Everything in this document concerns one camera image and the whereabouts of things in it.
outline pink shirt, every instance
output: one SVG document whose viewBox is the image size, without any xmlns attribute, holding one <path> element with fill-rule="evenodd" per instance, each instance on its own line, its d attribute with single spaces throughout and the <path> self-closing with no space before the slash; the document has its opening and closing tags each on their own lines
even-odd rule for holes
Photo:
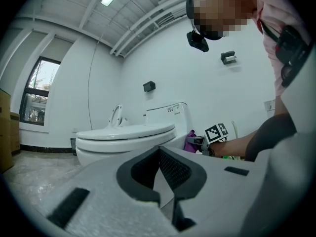
<svg viewBox="0 0 316 237">
<path fill-rule="evenodd" d="M 288 0 L 257 0 L 257 10 L 253 14 L 253 20 L 257 23 L 259 19 L 279 33 L 285 25 L 290 25 L 301 34 L 302 39 L 307 44 L 311 41 L 303 20 Z M 276 57 L 276 43 L 265 33 L 263 45 L 274 69 L 276 96 L 280 96 L 285 90 L 281 85 L 281 69 L 284 65 Z"/>
</svg>

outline wall-mounted holder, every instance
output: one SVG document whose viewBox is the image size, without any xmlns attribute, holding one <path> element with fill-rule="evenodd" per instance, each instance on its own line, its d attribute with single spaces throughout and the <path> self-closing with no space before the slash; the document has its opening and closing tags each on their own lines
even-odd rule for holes
<svg viewBox="0 0 316 237">
<path fill-rule="evenodd" d="M 229 51 L 226 53 L 222 53 L 221 60 L 222 60 L 224 65 L 235 63 L 236 62 L 235 51 Z"/>
<path fill-rule="evenodd" d="M 144 87 L 145 92 L 149 92 L 149 91 L 156 89 L 156 84 L 153 81 L 149 81 L 149 82 L 143 84 L 143 87 Z"/>
</svg>

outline black rubber pad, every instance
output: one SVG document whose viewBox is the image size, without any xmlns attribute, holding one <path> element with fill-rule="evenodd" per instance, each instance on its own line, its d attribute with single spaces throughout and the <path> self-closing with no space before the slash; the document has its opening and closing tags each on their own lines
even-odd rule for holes
<svg viewBox="0 0 316 237">
<path fill-rule="evenodd" d="M 249 173 L 249 170 L 235 167 L 226 167 L 225 170 L 242 176 L 246 176 Z"/>
<path fill-rule="evenodd" d="M 75 188 L 50 214 L 47 219 L 55 225 L 64 228 L 76 213 L 90 191 Z"/>
</svg>

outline cable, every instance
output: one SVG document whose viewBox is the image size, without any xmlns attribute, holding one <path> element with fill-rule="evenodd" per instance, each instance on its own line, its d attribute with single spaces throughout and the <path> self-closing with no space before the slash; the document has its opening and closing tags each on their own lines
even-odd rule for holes
<svg viewBox="0 0 316 237">
<path fill-rule="evenodd" d="M 94 52 L 93 52 L 93 56 L 92 56 L 92 60 L 91 60 L 91 64 L 90 64 L 90 71 L 89 71 L 89 77 L 88 77 L 88 111 L 89 111 L 89 119 L 90 119 L 90 126 L 91 126 L 91 130 L 92 129 L 92 122 L 91 122 L 91 114 L 90 114 L 90 100 L 89 100 L 89 89 L 90 89 L 90 75 L 91 75 L 91 69 L 92 69 L 92 63 L 93 63 L 93 59 L 94 59 L 94 55 L 95 55 L 95 52 L 97 50 L 97 47 L 98 47 L 98 44 L 100 42 L 100 39 L 102 38 L 103 34 L 101 35 L 101 37 L 99 38 L 97 44 L 95 45 L 95 49 L 94 49 Z"/>
</svg>

